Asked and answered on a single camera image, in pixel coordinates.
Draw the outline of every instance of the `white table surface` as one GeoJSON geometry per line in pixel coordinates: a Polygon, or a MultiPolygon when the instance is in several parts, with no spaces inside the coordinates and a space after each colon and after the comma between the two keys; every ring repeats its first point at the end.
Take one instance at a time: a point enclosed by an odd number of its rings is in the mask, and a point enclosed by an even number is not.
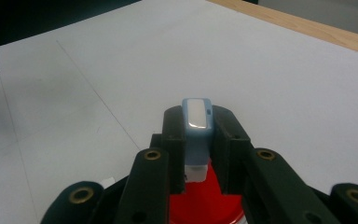
{"type": "Polygon", "coordinates": [[[358,52],[200,0],[144,0],[0,47],[0,223],[127,175],[164,110],[207,97],[310,186],[358,184],[358,52]]]}

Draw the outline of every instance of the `red base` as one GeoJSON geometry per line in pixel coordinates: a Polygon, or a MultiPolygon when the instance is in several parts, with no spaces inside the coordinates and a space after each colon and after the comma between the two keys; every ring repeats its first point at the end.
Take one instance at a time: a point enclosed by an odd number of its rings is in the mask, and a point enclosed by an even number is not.
{"type": "Polygon", "coordinates": [[[204,182],[187,183],[186,193],[170,200],[171,224],[234,224],[243,218],[241,196],[221,194],[211,164],[204,182]]]}

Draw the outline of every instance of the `light blue plastic piece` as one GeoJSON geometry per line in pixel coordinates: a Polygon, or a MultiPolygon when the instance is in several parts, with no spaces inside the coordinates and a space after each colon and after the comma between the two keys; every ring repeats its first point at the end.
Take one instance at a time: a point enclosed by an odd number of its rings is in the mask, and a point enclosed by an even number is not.
{"type": "Polygon", "coordinates": [[[182,102],[185,119],[185,165],[207,165],[213,141],[213,110],[209,99],[189,98],[182,102]]]}

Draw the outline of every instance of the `wooden surface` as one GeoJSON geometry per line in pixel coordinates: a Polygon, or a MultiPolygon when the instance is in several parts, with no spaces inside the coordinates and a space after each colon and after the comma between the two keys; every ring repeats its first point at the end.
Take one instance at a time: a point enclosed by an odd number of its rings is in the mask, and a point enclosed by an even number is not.
{"type": "Polygon", "coordinates": [[[249,16],[268,21],[290,30],[310,35],[324,41],[358,51],[358,34],[336,27],[305,20],[267,7],[261,7],[241,0],[209,0],[249,16]]]}

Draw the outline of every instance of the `white tabletop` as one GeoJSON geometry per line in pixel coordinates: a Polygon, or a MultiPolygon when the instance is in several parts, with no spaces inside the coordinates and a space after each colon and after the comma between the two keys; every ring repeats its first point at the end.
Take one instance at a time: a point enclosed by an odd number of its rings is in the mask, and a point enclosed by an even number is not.
{"type": "Polygon", "coordinates": [[[358,52],[213,3],[144,0],[2,46],[0,67],[0,223],[127,175],[187,97],[232,110],[310,186],[358,184],[358,52]]]}

